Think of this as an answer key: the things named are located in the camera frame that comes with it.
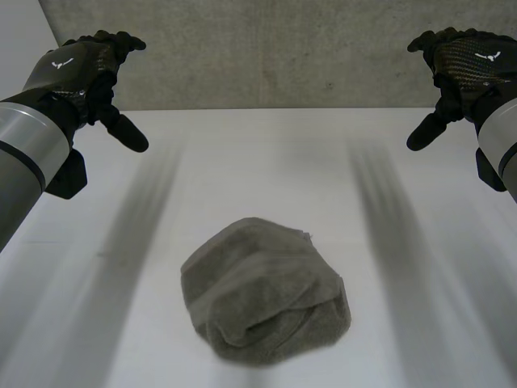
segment gray towel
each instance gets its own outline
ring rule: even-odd
[[[245,218],[181,273],[195,330],[227,360],[273,364],[333,344],[350,326],[343,279],[300,230]]]

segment white logo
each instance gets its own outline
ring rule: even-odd
[[[62,66],[64,65],[68,65],[71,61],[73,61],[74,59],[73,58],[70,58],[68,61],[66,61],[65,63],[56,63],[56,62],[52,62],[52,66],[54,67],[57,67],[57,69],[59,70]]]
[[[493,61],[495,61],[495,59],[496,59],[497,57],[499,57],[500,55],[501,55],[501,52],[500,52],[500,51],[498,51],[498,53],[497,53],[497,54],[495,54],[495,55],[489,55],[489,56],[485,57],[484,55],[476,54],[476,57],[480,57],[480,58],[483,58],[483,59],[488,59],[488,60],[490,60],[490,62],[493,62]]]

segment robotic arm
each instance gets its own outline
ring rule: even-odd
[[[408,50],[423,51],[442,94],[435,112],[411,133],[408,147],[421,150],[449,123],[466,118],[477,132],[479,177],[517,201],[517,41],[448,28],[424,32]]]
[[[43,56],[23,92],[0,102],[0,251],[43,192],[69,199],[87,183],[74,134],[100,120],[136,152],[149,143],[111,105],[120,65],[145,43],[99,31]]]

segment white tabletop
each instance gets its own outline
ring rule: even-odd
[[[517,205],[478,179],[469,123],[408,151],[427,113],[130,112],[145,154],[82,129],[88,186],[0,256],[0,387],[511,387]],[[243,217],[310,232],[343,277],[335,346],[251,370],[198,338],[179,269]]]

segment concrete wall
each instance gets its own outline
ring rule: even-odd
[[[124,110],[421,108],[439,92],[407,45],[426,30],[517,37],[515,0],[40,0],[60,43],[98,29],[148,43]]]

